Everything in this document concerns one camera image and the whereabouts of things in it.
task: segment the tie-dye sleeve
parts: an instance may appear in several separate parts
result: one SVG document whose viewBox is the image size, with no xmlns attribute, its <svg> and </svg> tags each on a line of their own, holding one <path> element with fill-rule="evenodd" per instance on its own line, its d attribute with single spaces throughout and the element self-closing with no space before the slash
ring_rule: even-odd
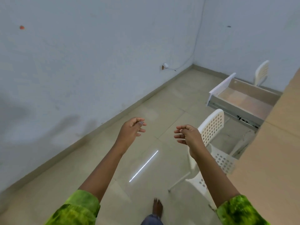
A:
<svg viewBox="0 0 300 225">
<path fill-rule="evenodd" d="M 217 215 L 223 225 L 270 225 L 243 195 L 223 203 Z"/>
<path fill-rule="evenodd" d="M 99 209 L 99 201 L 94 195 L 77 190 L 50 217 L 46 225 L 94 225 Z"/>
</svg>

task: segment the jeans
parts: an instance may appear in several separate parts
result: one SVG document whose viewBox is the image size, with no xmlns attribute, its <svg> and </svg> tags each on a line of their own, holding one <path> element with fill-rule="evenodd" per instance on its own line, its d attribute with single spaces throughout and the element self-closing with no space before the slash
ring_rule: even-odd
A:
<svg viewBox="0 0 300 225">
<path fill-rule="evenodd" d="M 157 215 L 148 215 L 141 225 L 163 225 L 160 218 Z"/>
</svg>

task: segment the wooden table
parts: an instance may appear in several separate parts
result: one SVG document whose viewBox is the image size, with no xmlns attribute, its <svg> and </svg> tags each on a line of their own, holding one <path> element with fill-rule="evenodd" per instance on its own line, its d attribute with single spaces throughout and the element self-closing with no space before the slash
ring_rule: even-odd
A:
<svg viewBox="0 0 300 225">
<path fill-rule="evenodd" d="M 271 225 L 300 224 L 300 69 L 229 178 Z"/>
</svg>

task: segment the baseboard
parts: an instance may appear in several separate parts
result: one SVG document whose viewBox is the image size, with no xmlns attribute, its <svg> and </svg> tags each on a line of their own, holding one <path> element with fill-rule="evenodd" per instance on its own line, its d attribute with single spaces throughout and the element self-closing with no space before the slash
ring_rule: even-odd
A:
<svg viewBox="0 0 300 225">
<path fill-rule="evenodd" d="M 189 71 L 192 68 L 193 68 L 193 66 L 191 65 L 188 68 L 186 68 L 185 70 L 181 71 L 179 74 L 174 76 L 172 79 L 168 80 L 163 85 L 156 88 L 154 91 L 150 92 L 149 94 L 147 94 L 146 96 L 141 98 L 139 101 L 137 101 L 136 103 L 134 103 L 133 105 L 131 105 L 127 109 L 123 110 L 121 113 L 119 113 L 115 117 L 113 117 L 110 120 L 108 120 L 107 122 L 103 123 L 97 129 L 95 129 L 91 133 L 87 134 L 86 136 L 84 136 L 83 138 L 81 138 L 80 140 L 78 140 L 77 142 L 75 142 L 74 144 L 72 144 L 71 146 L 69 146 L 68 148 L 63 150 L 62 152 L 58 153 L 56 156 L 54 156 L 53 158 L 51 158 L 50 160 L 48 160 L 47 162 L 45 162 L 44 164 L 42 164 L 41 166 L 39 166 L 38 168 L 36 168 L 32 172 L 30 172 L 29 174 L 27 174 L 26 176 L 24 176 L 23 178 L 18 180 L 17 182 L 15 182 L 13 185 L 11 185 L 9 188 L 7 188 L 5 191 L 3 191 L 0 194 L 0 200 L 2 200 L 2 202 L 0 204 L 0 213 L 1 213 L 1 211 L 3 212 L 3 210 L 5 208 L 5 207 L 3 207 L 3 201 L 5 201 L 5 202 L 8 201 L 8 198 L 9 198 L 8 196 L 9 195 L 14 193 L 18 189 L 22 188 L 24 185 L 26 185 L 27 183 L 29 183 L 30 181 L 32 181 L 33 179 L 38 177 L 44 171 L 51 168 L 53 165 L 55 165 L 56 163 L 61 161 L 63 158 L 65 158 L 67 155 L 69 155 L 74 150 L 76 150 L 76 149 L 82 147 L 83 145 L 85 145 L 86 143 L 88 143 L 94 136 L 99 134 L 101 131 L 103 131 L 104 129 L 106 129 L 107 127 L 109 127 L 110 125 L 115 123 L 116 121 L 120 120 L 126 114 L 128 114 L 129 112 L 131 112 L 132 110 L 137 108 L 139 105 L 141 105 L 146 100 L 150 99 L 152 96 L 154 96 L 160 90 L 162 90 L 164 87 L 169 85 L 171 82 L 173 82 L 174 80 L 176 80 L 177 78 L 179 78 L 180 76 L 182 76 L 184 73 L 186 73 L 187 71 Z"/>
<path fill-rule="evenodd" d="M 195 64 L 193 64 L 193 69 L 196 69 L 196 70 L 198 70 L 200 72 L 203 72 L 203 73 L 208 73 L 208 74 L 214 75 L 214 76 L 219 77 L 221 79 L 226 79 L 229 76 L 229 75 L 227 75 L 225 73 L 213 71 L 213 70 L 210 70 L 210 69 L 207 69 L 207 68 L 195 65 Z M 246 81 L 246 80 L 243 80 L 243 79 L 240 79 L 240 78 L 237 78 L 237 79 L 240 80 L 240 81 L 249 83 L 249 84 L 253 84 L 253 82 L 249 82 L 249 81 Z M 265 86 L 260 86 L 260 87 L 263 88 L 263 89 L 265 89 L 265 90 L 268 90 L 268 91 L 271 91 L 273 93 L 276 93 L 277 95 L 280 95 L 280 96 L 283 93 L 281 91 L 277 91 L 277 90 L 274 90 L 272 88 L 268 88 L 268 87 L 265 87 Z"/>
</svg>

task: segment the person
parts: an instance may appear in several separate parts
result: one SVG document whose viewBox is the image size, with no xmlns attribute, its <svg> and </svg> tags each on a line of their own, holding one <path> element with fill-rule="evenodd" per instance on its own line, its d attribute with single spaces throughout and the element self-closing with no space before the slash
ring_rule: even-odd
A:
<svg viewBox="0 0 300 225">
<path fill-rule="evenodd" d="M 100 202 L 114 175 L 118 163 L 136 137 L 144 133 L 144 118 L 134 117 L 126 121 L 115 144 L 95 170 L 82 183 L 66 202 L 50 217 L 46 225 L 54 224 L 95 224 Z M 177 126 L 174 138 L 178 143 L 188 145 L 190 155 L 197 162 L 204 181 L 217 206 L 217 215 L 223 225 L 265 225 L 269 224 L 253 208 L 248 199 L 241 195 L 230 182 L 214 158 L 205 148 L 201 134 L 191 125 Z M 163 225 L 161 217 L 163 205 L 154 199 L 152 214 L 142 225 Z"/>
</svg>

